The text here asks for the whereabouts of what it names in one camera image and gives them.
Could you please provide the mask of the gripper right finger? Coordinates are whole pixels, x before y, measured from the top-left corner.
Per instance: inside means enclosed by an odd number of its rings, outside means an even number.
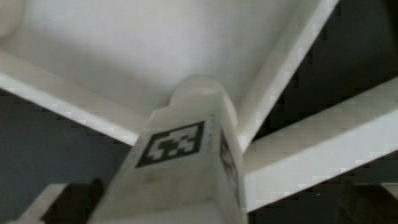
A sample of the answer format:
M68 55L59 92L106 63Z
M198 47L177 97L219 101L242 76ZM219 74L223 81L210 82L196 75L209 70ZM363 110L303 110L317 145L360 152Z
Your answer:
M398 183L344 185L336 224L398 224Z

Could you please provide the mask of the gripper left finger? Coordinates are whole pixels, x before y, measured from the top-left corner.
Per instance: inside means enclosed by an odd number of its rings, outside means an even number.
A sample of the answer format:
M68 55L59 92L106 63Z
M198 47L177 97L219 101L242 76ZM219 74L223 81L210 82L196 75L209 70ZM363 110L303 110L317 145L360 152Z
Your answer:
M88 224L104 193L100 178L90 183L72 183L42 216L45 224Z

